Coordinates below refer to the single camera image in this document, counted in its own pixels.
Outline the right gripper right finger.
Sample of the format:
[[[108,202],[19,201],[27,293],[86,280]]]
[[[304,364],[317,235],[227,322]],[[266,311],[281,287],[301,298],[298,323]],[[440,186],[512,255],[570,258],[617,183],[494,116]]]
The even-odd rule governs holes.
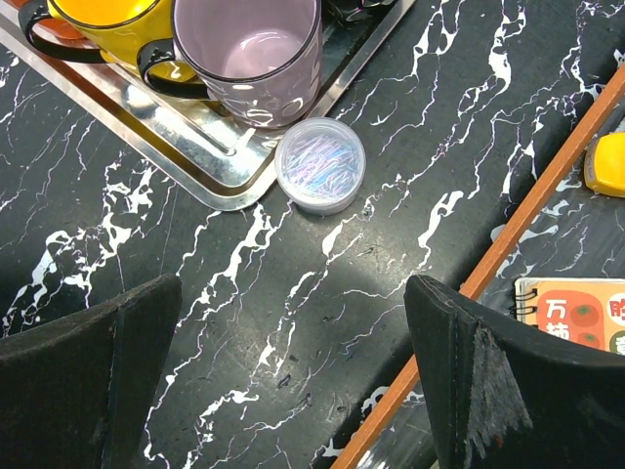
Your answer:
[[[443,468],[620,468],[624,360],[493,311],[428,276],[404,293]]]

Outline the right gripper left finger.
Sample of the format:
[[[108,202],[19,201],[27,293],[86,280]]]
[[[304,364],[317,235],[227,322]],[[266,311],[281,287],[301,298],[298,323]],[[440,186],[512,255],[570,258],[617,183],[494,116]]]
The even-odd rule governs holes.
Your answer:
[[[164,275],[2,339],[2,467],[132,467],[182,299]]]

